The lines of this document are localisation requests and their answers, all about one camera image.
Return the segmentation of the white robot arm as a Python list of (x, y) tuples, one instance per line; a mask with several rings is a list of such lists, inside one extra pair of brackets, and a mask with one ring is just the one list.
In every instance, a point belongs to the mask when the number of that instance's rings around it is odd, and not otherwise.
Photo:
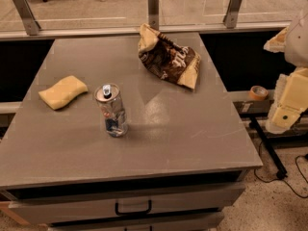
[(295, 66), (290, 75), (280, 74), (266, 129), (273, 134), (289, 130), (308, 109), (308, 7), (291, 24), (271, 38), (264, 49), (282, 52), (285, 61)]

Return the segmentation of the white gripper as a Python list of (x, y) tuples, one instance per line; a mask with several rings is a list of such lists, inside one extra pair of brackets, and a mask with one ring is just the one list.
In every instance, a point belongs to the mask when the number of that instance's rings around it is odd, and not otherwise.
[[(269, 39), (264, 49), (272, 53), (283, 52), (287, 33), (288, 27)], [(266, 129), (273, 134), (282, 134), (308, 109), (308, 69), (297, 67), (290, 75), (280, 74), (273, 98)]]

